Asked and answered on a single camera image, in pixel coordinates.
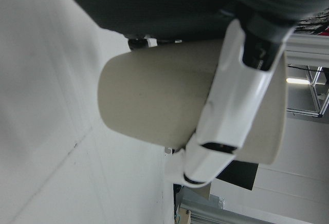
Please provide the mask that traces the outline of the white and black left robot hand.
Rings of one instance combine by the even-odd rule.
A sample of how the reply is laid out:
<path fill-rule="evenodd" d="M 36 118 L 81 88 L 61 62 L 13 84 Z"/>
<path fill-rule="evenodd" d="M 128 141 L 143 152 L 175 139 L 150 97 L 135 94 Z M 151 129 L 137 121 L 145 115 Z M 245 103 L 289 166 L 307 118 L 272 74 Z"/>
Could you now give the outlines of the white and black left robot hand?
<path fill-rule="evenodd" d="M 130 48 L 100 74 L 104 124 L 172 148 L 171 182 L 200 188 L 235 160 L 274 161 L 286 110 L 286 42 L 328 0 L 74 1 Z"/>

